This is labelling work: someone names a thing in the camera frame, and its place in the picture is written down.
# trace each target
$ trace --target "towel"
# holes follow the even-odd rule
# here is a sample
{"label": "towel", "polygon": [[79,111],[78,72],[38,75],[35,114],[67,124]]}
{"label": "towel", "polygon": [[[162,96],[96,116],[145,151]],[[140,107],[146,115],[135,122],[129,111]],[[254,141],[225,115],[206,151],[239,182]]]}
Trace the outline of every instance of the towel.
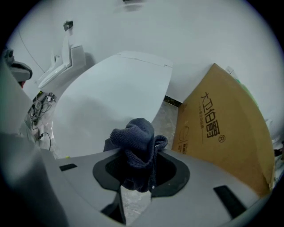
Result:
{"label": "towel", "polygon": [[146,192],[156,186],[157,153],[165,148],[165,136],[154,137],[152,124],[144,118],[131,120],[125,129],[114,129],[105,141],[104,151],[120,148],[130,171],[122,184],[129,190]]}

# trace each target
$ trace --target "brown cardboard box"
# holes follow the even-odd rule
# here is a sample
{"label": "brown cardboard box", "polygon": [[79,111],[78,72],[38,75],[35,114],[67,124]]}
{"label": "brown cardboard box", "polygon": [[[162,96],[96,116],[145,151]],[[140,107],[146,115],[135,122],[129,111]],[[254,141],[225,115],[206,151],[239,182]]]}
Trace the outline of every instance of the brown cardboard box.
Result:
{"label": "brown cardboard box", "polygon": [[179,108],[173,150],[214,163],[259,196],[272,187],[274,152],[265,121],[248,93],[217,64]]}

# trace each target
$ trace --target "metal bracket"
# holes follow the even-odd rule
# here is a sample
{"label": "metal bracket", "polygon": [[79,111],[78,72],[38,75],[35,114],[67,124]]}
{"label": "metal bracket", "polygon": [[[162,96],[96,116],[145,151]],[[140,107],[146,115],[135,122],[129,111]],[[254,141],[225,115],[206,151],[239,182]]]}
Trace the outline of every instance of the metal bracket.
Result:
{"label": "metal bracket", "polygon": [[67,31],[68,29],[73,27],[73,21],[65,21],[65,23],[63,24],[64,30]]}

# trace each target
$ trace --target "toilet lid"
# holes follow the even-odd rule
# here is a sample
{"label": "toilet lid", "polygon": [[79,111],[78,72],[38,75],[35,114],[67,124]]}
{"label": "toilet lid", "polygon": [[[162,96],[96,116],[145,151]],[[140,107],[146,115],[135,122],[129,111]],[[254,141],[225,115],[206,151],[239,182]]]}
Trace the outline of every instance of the toilet lid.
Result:
{"label": "toilet lid", "polygon": [[57,67],[56,69],[54,69],[50,74],[46,76],[46,78],[42,80],[42,82],[39,84],[39,88],[41,89],[44,86],[46,86],[50,81],[55,79],[59,74],[61,74],[65,70],[66,70],[65,65],[61,65]]}
{"label": "toilet lid", "polygon": [[60,157],[103,151],[113,129],[138,117],[152,121],[165,97],[172,63],[164,58],[124,51],[81,74],[58,100],[53,134]]}

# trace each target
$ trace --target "wall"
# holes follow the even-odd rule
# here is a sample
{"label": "wall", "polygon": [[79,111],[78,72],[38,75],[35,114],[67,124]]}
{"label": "wall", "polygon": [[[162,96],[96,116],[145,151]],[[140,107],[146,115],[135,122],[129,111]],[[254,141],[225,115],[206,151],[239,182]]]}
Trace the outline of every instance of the wall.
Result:
{"label": "wall", "polygon": [[212,63],[230,66],[247,86],[270,132],[284,124],[283,56],[268,26],[243,1],[227,0],[53,0],[56,35],[73,20],[71,43],[82,43],[99,62],[123,50],[173,60],[167,95],[184,99]]}
{"label": "wall", "polygon": [[51,49],[56,43],[51,16],[51,1],[40,2],[23,18],[7,43],[14,50],[15,60],[32,69],[32,78],[24,85],[31,100],[39,93],[38,79],[51,64]]}

